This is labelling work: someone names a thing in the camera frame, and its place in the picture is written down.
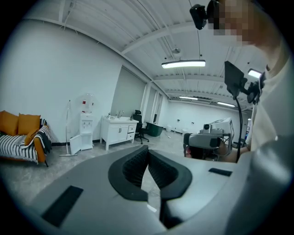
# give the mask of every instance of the gray floor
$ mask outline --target gray floor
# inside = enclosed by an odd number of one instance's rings
[[[148,143],[146,140],[143,140],[143,144],[148,145],[149,149],[163,150],[178,156],[183,156],[182,135],[173,132],[168,133],[164,130],[159,137],[151,137],[149,135],[146,135],[146,137],[150,142]],[[128,141],[110,145],[108,152],[114,152],[136,145],[141,145],[139,139],[135,139],[133,144]],[[79,152],[78,156],[74,157],[59,157],[60,154],[66,154],[66,147],[53,147],[51,153],[47,156],[48,168],[42,163],[36,165],[33,162],[16,162],[1,159],[0,173],[9,192],[20,202],[29,204],[42,189],[74,166],[82,161],[102,156],[108,152],[105,151],[105,142],[102,144],[97,143],[93,149]],[[157,209],[156,214],[158,215],[160,191],[148,170],[144,174],[142,189],[148,192],[149,205]]]

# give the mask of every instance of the person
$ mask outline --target person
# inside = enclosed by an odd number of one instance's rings
[[[279,135],[294,134],[294,69],[293,58],[282,35],[273,21],[262,9],[249,0],[220,0],[218,7],[211,1],[207,8],[208,23],[214,29],[223,29],[236,35],[243,45],[254,45],[267,58],[265,80],[259,102],[253,105],[251,128],[246,139],[247,146],[241,148],[240,156],[255,151],[264,143]],[[221,142],[220,155],[227,152]],[[191,150],[187,148],[187,157]],[[221,157],[221,161],[236,162],[237,149]]]

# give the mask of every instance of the black office chair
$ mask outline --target black office chair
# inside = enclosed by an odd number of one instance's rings
[[[135,138],[140,138],[141,145],[143,144],[142,139],[145,139],[149,142],[149,139],[144,137],[144,134],[147,134],[147,130],[145,128],[142,128],[143,124],[142,124],[141,111],[135,110],[135,114],[133,114],[133,119],[139,122],[137,123]]]

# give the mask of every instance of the sofa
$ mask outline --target sofa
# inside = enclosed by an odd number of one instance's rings
[[[15,161],[45,163],[51,150],[51,137],[45,119],[38,115],[0,112],[0,157]]]

